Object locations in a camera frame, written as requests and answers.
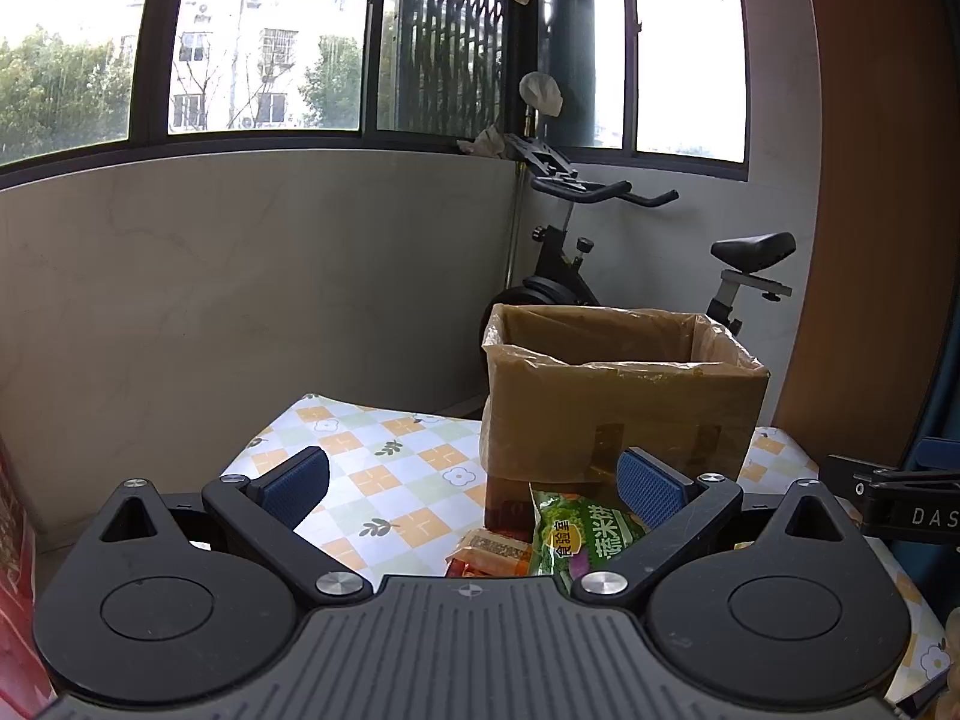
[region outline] yellow label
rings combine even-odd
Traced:
[[[546,542],[557,557],[570,557],[580,552],[584,538],[576,523],[568,519],[558,519],[550,528]]]

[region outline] blue gripper pad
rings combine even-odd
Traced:
[[[320,447],[309,446],[254,479],[247,495],[293,530],[320,504],[329,488],[330,460]]]
[[[693,490],[693,482],[642,449],[628,449],[617,461],[616,491],[650,529],[683,509]]]

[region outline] cardboard box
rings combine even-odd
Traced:
[[[497,305],[483,348],[487,526],[510,530],[531,482],[589,495],[629,446],[736,479],[770,375],[702,314]]]

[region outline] bike seat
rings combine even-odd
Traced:
[[[717,241],[710,247],[710,254],[741,274],[755,274],[785,260],[796,250],[797,241],[793,235],[782,232]]]

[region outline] bike handlebar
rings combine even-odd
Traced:
[[[530,185],[544,194],[586,205],[603,202],[611,197],[619,197],[621,200],[640,205],[643,208],[659,208],[661,205],[666,205],[680,198],[680,193],[675,189],[666,191],[664,194],[658,194],[656,197],[633,194],[633,186],[630,181],[617,181],[616,184],[596,184],[592,181],[583,181],[581,185],[586,187],[585,191],[575,189],[568,183],[553,181],[549,178],[534,178]]]

